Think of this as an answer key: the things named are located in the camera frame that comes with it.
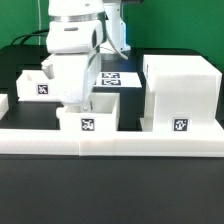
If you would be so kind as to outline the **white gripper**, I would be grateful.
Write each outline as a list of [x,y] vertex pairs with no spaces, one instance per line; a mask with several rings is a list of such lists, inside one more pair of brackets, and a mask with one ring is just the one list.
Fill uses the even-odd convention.
[[101,71],[101,54],[51,54],[41,65],[62,104],[80,106],[88,101]]

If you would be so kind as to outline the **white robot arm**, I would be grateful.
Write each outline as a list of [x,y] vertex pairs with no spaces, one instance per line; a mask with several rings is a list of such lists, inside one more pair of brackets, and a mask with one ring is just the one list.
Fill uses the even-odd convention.
[[124,0],[49,0],[49,57],[42,70],[65,105],[87,102],[101,71],[101,52],[123,56],[126,24],[120,7]]

